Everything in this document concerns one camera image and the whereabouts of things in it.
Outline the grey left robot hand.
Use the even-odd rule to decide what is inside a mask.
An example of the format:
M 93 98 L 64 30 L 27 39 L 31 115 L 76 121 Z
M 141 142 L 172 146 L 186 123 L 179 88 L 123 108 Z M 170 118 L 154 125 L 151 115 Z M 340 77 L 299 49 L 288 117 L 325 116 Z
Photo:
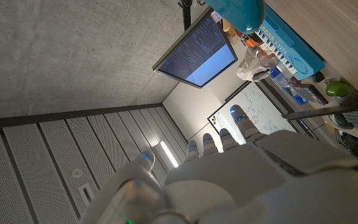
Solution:
M 245 139 L 209 134 L 159 184 L 146 150 L 118 170 L 82 223 L 358 223 L 358 158 L 291 131 L 261 133 L 242 108 L 230 114 Z

